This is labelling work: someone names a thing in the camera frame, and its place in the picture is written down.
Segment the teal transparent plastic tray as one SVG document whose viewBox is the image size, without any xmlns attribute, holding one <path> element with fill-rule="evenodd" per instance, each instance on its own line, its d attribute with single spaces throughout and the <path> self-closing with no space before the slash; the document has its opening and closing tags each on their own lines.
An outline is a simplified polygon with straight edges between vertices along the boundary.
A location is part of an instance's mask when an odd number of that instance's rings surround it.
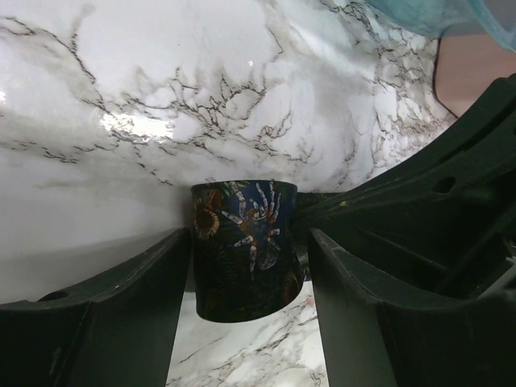
<svg viewBox="0 0 516 387">
<path fill-rule="evenodd" d="M 367 4 L 407 31 L 428 38 L 489 35 L 515 50 L 515 0 L 370 0 Z"/>
</svg>

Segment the dark patterned necktie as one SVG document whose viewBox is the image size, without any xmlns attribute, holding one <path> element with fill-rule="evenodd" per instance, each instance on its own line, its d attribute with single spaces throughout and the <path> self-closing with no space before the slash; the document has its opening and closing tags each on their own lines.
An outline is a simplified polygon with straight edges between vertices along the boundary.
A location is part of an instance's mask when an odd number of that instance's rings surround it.
<svg viewBox="0 0 516 387">
<path fill-rule="evenodd" d="M 299 193 L 294 184 L 271 180 L 197 184 L 190 192 L 198 315 L 241 323 L 290 304 L 306 278 L 294 214 L 331 195 Z"/>
</svg>

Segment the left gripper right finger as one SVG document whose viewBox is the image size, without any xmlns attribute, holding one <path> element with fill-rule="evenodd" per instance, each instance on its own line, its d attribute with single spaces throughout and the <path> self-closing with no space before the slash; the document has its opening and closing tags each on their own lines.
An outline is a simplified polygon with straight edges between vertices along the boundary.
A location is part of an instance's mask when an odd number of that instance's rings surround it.
<svg viewBox="0 0 516 387">
<path fill-rule="evenodd" d="M 515 78 L 345 193 L 301 193 L 332 386 L 515 383 Z"/>
</svg>

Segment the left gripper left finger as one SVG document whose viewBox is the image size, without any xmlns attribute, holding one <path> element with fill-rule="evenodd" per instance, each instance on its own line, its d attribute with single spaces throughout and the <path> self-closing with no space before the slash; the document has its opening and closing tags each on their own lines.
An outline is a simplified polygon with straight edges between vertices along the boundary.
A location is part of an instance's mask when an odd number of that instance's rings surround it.
<svg viewBox="0 0 516 387">
<path fill-rule="evenodd" d="M 2 385 L 165 385 L 189 262 L 180 229 L 86 281 L 2 305 Z"/>
</svg>

